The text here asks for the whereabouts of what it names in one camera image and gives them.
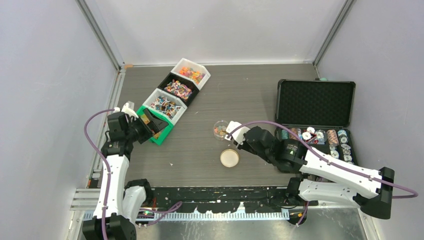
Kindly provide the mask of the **green candy bin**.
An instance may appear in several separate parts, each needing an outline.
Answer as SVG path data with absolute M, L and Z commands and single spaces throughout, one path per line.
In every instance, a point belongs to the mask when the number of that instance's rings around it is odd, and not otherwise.
M 160 120 L 168 123 L 167 127 L 165 127 L 161 132 L 155 134 L 154 136 L 152 136 L 149 139 L 150 142 L 155 143 L 158 146 L 160 146 L 165 141 L 166 137 L 170 134 L 170 132 L 174 128 L 174 125 L 171 123 L 170 119 L 167 116 L 165 116 L 164 114 L 156 111 L 155 109 L 152 109 L 151 107 L 147 107 L 145 105 L 142 105 L 136 111 L 136 113 L 145 124 L 148 124 L 150 122 L 150 120 L 148 119 L 148 117 L 144 113 L 145 109 L 148 109 L 152 116 L 155 116 L 155 117 L 159 118 Z

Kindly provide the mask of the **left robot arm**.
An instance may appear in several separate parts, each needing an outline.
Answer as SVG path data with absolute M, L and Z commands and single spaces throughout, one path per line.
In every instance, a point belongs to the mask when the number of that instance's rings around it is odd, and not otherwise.
M 153 192 L 146 179 L 125 182 L 134 143 L 148 141 L 169 123 L 145 108 L 143 121 L 134 110 L 134 103 L 108 109 L 106 140 L 98 148 L 88 142 L 103 161 L 102 180 L 97 204 L 90 220 L 82 224 L 87 240 L 135 240 L 136 218 L 141 207 L 153 202 Z

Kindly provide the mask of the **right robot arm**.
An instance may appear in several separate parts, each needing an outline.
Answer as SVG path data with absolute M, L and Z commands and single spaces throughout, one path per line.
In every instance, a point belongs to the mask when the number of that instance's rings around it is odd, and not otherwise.
M 310 146 L 293 133 L 279 139 L 259 126 L 231 121 L 225 139 L 239 150 L 256 155 L 282 173 L 298 174 L 289 180 L 285 198 L 291 205 L 302 201 L 335 202 L 359 208 L 374 218 L 388 220 L 392 213 L 395 171 L 369 169 L 334 158 Z

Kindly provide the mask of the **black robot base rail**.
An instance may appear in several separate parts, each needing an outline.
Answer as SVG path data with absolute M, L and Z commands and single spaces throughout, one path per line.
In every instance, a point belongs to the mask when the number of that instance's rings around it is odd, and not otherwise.
M 225 187 L 152 187 L 141 208 L 166 211 L 182 202 L 178 213 L 234 213 L 244 208 L 247 213 L 274 213 L 301 208 L 305 204 L 288 200 L 284 186 Z

